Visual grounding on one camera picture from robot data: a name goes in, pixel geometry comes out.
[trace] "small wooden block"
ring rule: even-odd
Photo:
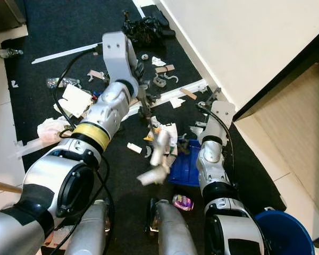
[[[193,93],[191,93],[189,90],[181,88],[180,89],[184,94],[186,94],[187,96],[191,97],[193,100],[196,100],[197,96]]]
[[[161,66],[161,67],[157,67],[155,68],[156,73],[165,73],[168,71],[172,71],[175,70],[174,65],[166,65],[166,66]]]

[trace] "black cloth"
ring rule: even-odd
[[[29,35],[2,44],[3,47],[24,51],[21,57],[5,60],[9,84],[11,80],[15,80],[19,85],[18,88],[9,87],[9,90],[17,139],[22,140],[24,144],[38,137],[38,124],[46,118],[59,117],[53,109],[54,102],[45,80],[59,77],[74,55],[35,65],[31,65],[31,62],[38,57],[100,42],[103,33],[121,29],[124,20],[123,10],[129,11],[131,20],[140,18],[131,0],[26,1],[25,5]],[[143,10],[150,15],[154,8],[156,7],[148,6]],[[150,58],[160,57],[167,64],[173,64],[175,70],[169,75],[177,75],[180,79],[178,84],[174,83],[174,80],[167,81],[167,86],[163,89],[151,87],[150,92],[163,93],[201,79],[176,39],[166,39],[165,46],[162,49],[135,49],[139,59],[146,53]],[[144,64],[144,80],[152,80],[155,70],[151,60],[144,61]],[[75,63],[67,77],[80,79],[84,89],[103,91],[101,80],[95,79],[88,83],[86,74],[90,69],[105,70],[101,56],[83,57]],[[170,103],[157,106],[153,115],[163,124],[176,123],[179,135],[187,133],[189,138],[195,138],[189,131],[189,126],[194,125],[195,121],[205,120],[204,115],[196,109],[195,102],[206,100],[210,91],[204,94],[197,92],[196,95],[196,101],[183,97],[186,102],[177,109],[173,109]],[[134,115],[122,125],[125,130],[114,137],[105,153],[111,166],[107,186],[113,195],[116,209],[115,230],[108,254],[156,254],[156,238],[147,237],[143,233],[146,204],[151,197],[171,200],[177,188],[188,192],[195,202],[193,211],[182,214],[189,225],[198,253],[203,254],[204,214],[199,188],[178,187],[170,183],[141,186],[136,177],[149,168],[149,159],[144,158],[146,142],[143,140],[148,133],[147,123],[140,120],[138,115]],[[231,127],[231,135],[234,143],[236,180],[245,205],[253,214],[261,212],[266,206],[284,210],[274,183],[234,126]],[[129,150],[128,142],[141,146],[142,153],[139,155]],[[25,171],[50,148],[24,156]],[[229,162],[226,162],[225,168],[229,168]],[[47,249],[43,250],[44,254],[49,252]]]

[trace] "cable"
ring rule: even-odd
[[[68,137],[70,137],[70,136],[63,136],[63,134],[65,133],[65,132],[67,132],[67,131],[72,131],[72,129],[64,129],[62,132],[60,132],[59,133],[59,137],[60,138],[68,138]]]
[[[102,189],[104,188],[107,196],[110,200],[110,209],[111,209],[111,226],[110,226],[110,234],[106,240],[106,244],[105,244],[105,248],[104,248],[104,253],[106,254],[108,245],[110,243],[111,240],[111,234],[112,234],[112,228],[113,228],[113,223],[114,223],[114,203],[113,203],[113,199],[111,196],[110,191],[108,190],[108,188],[106,187],[106,182],[108,180],[108,177],[110,176],[110,165],[108,163],[108,161],[106,160],[106,158],[102,155],[102,159],[105,162],[106,165],[106,174],[104,179],[102,179],[102,176],[100,175],[99,171],[96,171],[96,174],[98,176],[98,179],[101,183],[99,189],[97,190],[97,192],[95,193],[95,195],[93,196],[93,198],[90,200],[89,204],[86,205],[85,209],[83,210],[82,214],[80,215],[80,217],[78,218],[78,220],[76,221],[76,223],[74,224],[74,226],[71,228],[70,232],[67,234],[67,236],[57,245],[56,248],[54,248],[54,250],[50,253],[50,255],[54,255],[56,251],[58,251],[60,249],[61,246],[63,246],[63,244],[70,238],[70,236],[73,234],[73,232],[75,231],[75,229],[77,228],[77,226],[79,225],[79,223],[81,222],[81,219],[84,215],[84,213],[87,211],[87,209],[89,209],[89,207],[93,204],[93,202],[95,201],[96,197],[98,196],[98,194],[102,191]]]
[[[205,106],[203,106],[201,103],[196,104],[197,108],[202,109],[203,111],[205,111],[207,114],[209,114],[211,117],[213,117],[220,125],[221,127],[223,127],[223,129],[226,132],[227,138],[229,140],[229,145],[230,145],[230,151],[231,151],[231,157],[232,157],[232,184],[235,184],[235,166],[234,166],[234,148],[233,148],[233,142],[232,139],[230,137],[230,132],[229,129],[227,128],[227,126],[224,124],[224,122],[216,115],[214,114],[211,110],[209,110],[208,108],[206,108]]]
[[[83,52],[81,52],[78,56],[76,56],[75,58],[73,58],[68,65],[66,66],[64,72],[62,73],[62,75],[60,76],[59,80],[57,81],[56,86],[53,88],[53,99],[54,99],[54,103],[56,104],[56,106],[58,107],[58,109],[60,110],[61,114],[65,117],[65,119],[68,121],[68,123],[71,125],[71,131],[73,131],[75,129],[75,125],[73,124],[73,122],[70,120],[70,118],[68,117],[68,115],[66,114],[66,112],[64,111],[63,107],[61,107],[61,105],[59,104],[58,100],[57,100],[57,89],[60,85],[60,83],[62,82],[63,78],[65,77],[65,75],[69,72],[69,70],[71,69],[72,65],[81,57],[83,57],[84,55],[94,52],[95,49],[88,49],[85,50]]]

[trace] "floor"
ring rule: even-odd
[[[0,33],[0,43],[3,40],[26,36],[27,34],[26,26],[6,31]],[[22,159],[14,156],[17,141],[7,86],[4,61],[0,59],[0,181],[21,186],[24,169]],[[293,173],[289,171],[284,161],[280,160],[279,153],[274,147],[269,148],[269,151],[276,153],[274,154],[276,155],[276,160],[274,161],[270,160],[271,157],[260,154],[260,150],[255,148],[256,143],[254,141],[257,141],[257,139],[260,139],[261,143],[265,146],[273,146],[269,138],[265,133],[261,133],[260,129],[258,129],[255,137],[246,136],[246,129],[257,128],[256,123],[250,121],[250,119],[243,119],[237,122],[237,127],[275,182],[287,204],[287,212],[304,224],[313,239],[317,238],[319,236],[319,212],[303,186],[298,182]],[[15,203],[18,199],[18,194],[0,192],[0,209]]]

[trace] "robotic arm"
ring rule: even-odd
[[[109,86],[71,137],[63,139],[30,167],[19,202],[0,211],[0,255],[35,255],[66,217],[86,208],[102,153],[128,113],[131,100],[144,94],[138,87],[141,71],[136,55],[122,32],[103,35],[103,53],[110,75]],[[215,101],[211,111],[230,126],[233,105]],[[160,164],[168,139],[166,133],[158,136],[151,160],[153,166]],[[264,255],[261,232],[223,169],[226,132],[210,117],[199,141],[202,147],[197,168],[205,204],[205,254]],[[159,230],[160,254],[196,254],[179,211],[163,200],[155,209],[153,229]],[[104,221],[97,225],[92,219],[104,218],[105,211],[106,205],[93,205],[86,211],[66,254],[82,254],[78,251],[83,247],[85,254],[102,254]],[[101,235],[90,235],[90,231]]]
[[[110,84],[87,117],[27,171],[21,198],[0,211],[0,255],[34,255],[53,229],[89,201],[107,145],[138,94],[137,59],[122,32],[103,35]]]

